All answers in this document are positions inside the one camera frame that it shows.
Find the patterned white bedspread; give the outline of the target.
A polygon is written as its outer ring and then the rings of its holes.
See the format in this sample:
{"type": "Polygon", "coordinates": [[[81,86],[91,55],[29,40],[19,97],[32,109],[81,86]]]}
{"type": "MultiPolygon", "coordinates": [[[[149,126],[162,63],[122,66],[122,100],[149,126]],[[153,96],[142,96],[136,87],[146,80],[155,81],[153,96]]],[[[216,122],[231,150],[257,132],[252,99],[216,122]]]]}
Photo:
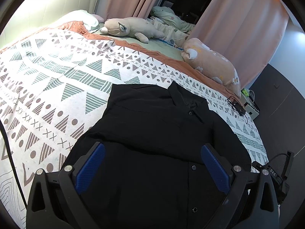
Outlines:
{"type": "Polygon", "coordinates": [[[266,150],[248,116],[227,102],[226,88],[184,61],[137,44],[89,33],[81,22],[48,27],[1,49],[1,204],[18,228],[38,169],[59,171],[76,140],[102,116],[113,84],[172,82],[207,100],[231,127],[252,161],[266,150]]]}

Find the peach plush pillow toy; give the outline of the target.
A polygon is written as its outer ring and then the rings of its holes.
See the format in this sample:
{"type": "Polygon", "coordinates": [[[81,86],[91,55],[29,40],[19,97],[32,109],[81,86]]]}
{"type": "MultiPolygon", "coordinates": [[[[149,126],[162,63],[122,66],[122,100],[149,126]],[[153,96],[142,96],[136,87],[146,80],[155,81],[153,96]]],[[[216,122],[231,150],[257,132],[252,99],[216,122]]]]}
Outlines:
{"type": "Polygon", "coordinates": [[[201,40],[191,38],[184,42],[181,56],[193,69],[223,85],[238,98],[241,97],[240,79],[233,64],[201,40]]]}

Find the green crumpled bedding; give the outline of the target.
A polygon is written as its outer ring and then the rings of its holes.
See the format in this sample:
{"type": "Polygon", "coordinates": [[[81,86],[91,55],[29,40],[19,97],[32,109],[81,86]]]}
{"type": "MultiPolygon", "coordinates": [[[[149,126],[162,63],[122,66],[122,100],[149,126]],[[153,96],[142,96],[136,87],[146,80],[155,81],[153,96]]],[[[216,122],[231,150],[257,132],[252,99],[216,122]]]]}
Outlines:
{"type": "Polygon", "coordinates": [[[154,6],[150,12],[153,17],[161,19],[165,24],[175,27],[183,33],[190,34],[195,27],[195,24],[188,23],[179,16],[175,15],[175,12],[169,7],[154,6]]]}

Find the white pillow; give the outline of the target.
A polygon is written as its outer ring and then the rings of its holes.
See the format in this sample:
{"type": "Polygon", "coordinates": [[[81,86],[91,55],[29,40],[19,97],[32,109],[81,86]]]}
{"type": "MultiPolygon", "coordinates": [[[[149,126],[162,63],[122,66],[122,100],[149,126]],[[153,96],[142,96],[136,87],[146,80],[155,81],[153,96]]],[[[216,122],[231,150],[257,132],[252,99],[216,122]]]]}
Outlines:
{"type": "Polygon", "coordinates": [[[86,10],[74,10],[62,16],[56,22],[63,24],[71,21],[82,21],[88,31],[98,30],[100,28],[99,24],[104,23],[103,17],[90,14],[86,10]]]}

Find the beige plush animal toy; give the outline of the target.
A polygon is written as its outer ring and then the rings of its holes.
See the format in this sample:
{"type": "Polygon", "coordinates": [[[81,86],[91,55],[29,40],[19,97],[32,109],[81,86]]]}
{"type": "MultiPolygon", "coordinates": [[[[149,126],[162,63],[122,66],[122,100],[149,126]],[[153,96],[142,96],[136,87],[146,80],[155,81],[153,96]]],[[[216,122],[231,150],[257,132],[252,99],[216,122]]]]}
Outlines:
{"type": "Polygon", "coordinates": [[[132,37],[144,44],[147,44],[151,38],[161,39],[165,36],[150,22],[137,17],[107,19],[100,33],[116,37],[132,37]]]}

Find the white bedside cabinet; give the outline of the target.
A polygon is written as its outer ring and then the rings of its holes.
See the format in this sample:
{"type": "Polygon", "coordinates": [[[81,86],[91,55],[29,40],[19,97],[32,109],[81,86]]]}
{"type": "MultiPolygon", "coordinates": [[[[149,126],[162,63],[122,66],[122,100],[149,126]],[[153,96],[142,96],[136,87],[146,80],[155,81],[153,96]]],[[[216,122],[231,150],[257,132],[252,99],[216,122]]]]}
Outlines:
{"type": "Polygon", "coordinates": [[[254,91],[243,88],[241,90],[241,104],[243,105],[245,111],[250,115],[252,120],[259,116],[259,108],[256,105],[254,91]]]}

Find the cream padded headboard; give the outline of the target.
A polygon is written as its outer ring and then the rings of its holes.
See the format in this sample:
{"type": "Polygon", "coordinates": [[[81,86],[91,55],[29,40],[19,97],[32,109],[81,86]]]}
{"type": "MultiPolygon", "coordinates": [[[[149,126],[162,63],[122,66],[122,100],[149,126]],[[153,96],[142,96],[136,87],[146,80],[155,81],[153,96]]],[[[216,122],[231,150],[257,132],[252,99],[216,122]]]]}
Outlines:
{"type": "Polygon", "coordinates": [[[27,27],[52,23],[74,10],[94,12],[97,0],[24,0],[14,12],[2,35],[13,38],[27,27]]]}

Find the pink curtain right panel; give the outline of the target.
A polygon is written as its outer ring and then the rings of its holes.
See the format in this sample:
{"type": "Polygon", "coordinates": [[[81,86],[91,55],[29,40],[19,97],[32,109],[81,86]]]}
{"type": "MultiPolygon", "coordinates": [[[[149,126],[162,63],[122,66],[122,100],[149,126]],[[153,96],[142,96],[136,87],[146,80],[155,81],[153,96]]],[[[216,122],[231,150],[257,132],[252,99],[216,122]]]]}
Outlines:
{"type": "Polygon", "coordinates": [[[288,20],[280,0],[211,0],[190,37],[225,56],[245,87],[271,60],[288,20]]]}

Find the black long-sleeve shirt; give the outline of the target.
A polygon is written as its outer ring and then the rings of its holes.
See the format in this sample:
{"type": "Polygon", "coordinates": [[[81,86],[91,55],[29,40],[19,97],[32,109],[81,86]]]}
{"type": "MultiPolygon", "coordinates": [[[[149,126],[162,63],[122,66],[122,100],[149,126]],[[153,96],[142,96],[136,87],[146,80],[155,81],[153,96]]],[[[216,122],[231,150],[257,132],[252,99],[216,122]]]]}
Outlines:
{"type": "Polygon", "coordinates": [[[96,142],[105,156],[80,198],[100,228],[204,227],[225,199],[202,162],[207,143],[231,165],[251,169],[229,125],[177,83],[113,85],[102,118],[65,163],[96,142]]]}

